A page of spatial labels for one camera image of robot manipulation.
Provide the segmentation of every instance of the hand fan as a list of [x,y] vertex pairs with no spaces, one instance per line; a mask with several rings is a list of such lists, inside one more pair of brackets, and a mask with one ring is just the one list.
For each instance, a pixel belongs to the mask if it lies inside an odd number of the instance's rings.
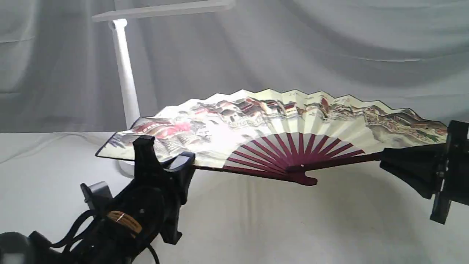
[[379,160],[384,148],[444,143],[446,126],[351,95],[240,90],[140,118],[112,136],[97,156],[133,160],[132,142],[144,134],[155,137],[160,161],[190,151],[199,169],[315,185],[305,171]]

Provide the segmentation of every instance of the white desk lamp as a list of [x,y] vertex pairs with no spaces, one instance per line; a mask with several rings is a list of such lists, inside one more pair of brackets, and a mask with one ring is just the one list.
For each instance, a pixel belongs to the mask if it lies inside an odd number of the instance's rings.
[[[108,21],[113,32],[114,48],[117,57],[117,67],[121,82],[122,99],[124,102],[125,121],[128,128],[140,117],[134,76],[130,65],[129,50],[125,37],[125,26],[128,18],[143,18],[154,16],[173,16],[183,14],[197,14],[217,12],[231,9],[235,0],[205,0],[172,5],[161,5],[145,8],[125,8],[122,2],[114,0],[116,11],[109,11],[92,17],[94,22]],[[134,176],[134,163],[119,161],[121,169],[130,176]]]

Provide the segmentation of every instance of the lamp base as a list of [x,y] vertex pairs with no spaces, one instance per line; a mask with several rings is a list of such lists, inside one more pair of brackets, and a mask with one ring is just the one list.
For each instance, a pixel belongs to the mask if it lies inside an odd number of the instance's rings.
[[135,162],[133,161],[118,161],[119,167],[121,168],[122,174],[127,177],[133,179],[135,176]]

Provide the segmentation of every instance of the black mechanism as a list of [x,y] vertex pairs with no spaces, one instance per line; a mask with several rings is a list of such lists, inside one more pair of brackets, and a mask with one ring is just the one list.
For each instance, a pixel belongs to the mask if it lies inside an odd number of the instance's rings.
[[[444,224],[451,201],[469,205],[469,124],[452,121],[446,144],[412,148],[385,148],[380,167],[399,177],[422,197],[435,200],[430,219]],[[160,163],[153,149],[154,137],[134,141],[135,178],[116,197],[105,182],[81,184],[90,210],[78,217],[67,235],[52,244],[34,231],[0,234],[0,264],[129,264],[145,248],[159,263],[150,243],[161,234],[176,244],[179,210],[187,202],[194,174],[195,154],[183,152]],[[89,217],[91,224],[76,235]],[[58,253],[52,248],[64,248]],[[9,261],[9,256],[23,261]]]
[[469,124],[451,121],[446,144],[385,148],[380,167],[423,198],[435,195],[430,219],[444,224],[451,201],[469,205]]

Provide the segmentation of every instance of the paper fan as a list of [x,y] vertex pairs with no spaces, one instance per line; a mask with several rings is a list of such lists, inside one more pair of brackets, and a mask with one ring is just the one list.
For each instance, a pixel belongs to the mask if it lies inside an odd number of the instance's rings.
[[156,138],[160,161],[190,151],[200,169],[314,185],[305,171],[377,160],[384,148],[444,143],[446,126],[351,95],[240,90],[140,118],[97,156],[133,160],[132,142],[143,134]]

